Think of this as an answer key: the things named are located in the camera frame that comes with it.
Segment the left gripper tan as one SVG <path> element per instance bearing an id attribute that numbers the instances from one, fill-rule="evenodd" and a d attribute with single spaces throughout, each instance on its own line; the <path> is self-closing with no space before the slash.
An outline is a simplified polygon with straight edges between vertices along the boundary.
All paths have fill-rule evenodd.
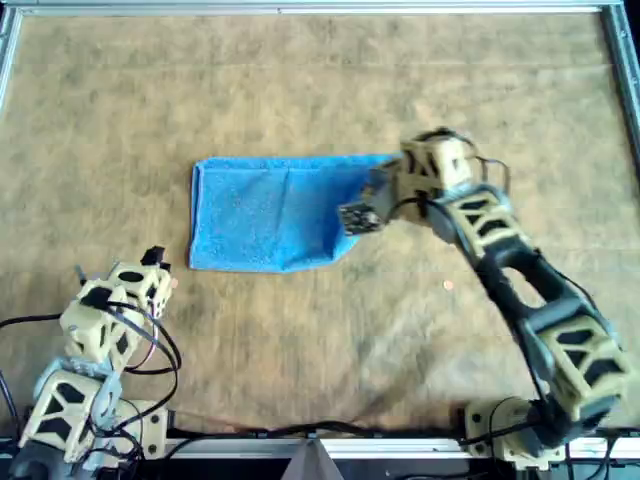
<path id="1" fill-rule="evenodd" d="M 171 264 L 163 262 L 165 248 L 152 246 L 143 254 L 140 264 L 119 262 L 109 272 L 108 280 L 123 286 L 128 301 L 160 319 L 173 293 Z"/>

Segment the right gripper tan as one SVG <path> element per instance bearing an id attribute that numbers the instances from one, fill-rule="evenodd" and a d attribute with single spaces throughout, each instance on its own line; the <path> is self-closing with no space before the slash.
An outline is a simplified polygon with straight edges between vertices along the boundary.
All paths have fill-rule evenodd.
<path id="1" fill-rule="evenodd" d="M 441 169 L 436 152 L 443 139 L 402 140 L 400 142 L 399 189 L 417 199 L 419 216 L 431 220 L 430 204 L 443 193 Z M 362 190 L 369 223 L 388 223 L 395 209 L 397 194 L 393 186 L 396 171 L 388 168 L 369 170 L 368 185 Z"/>

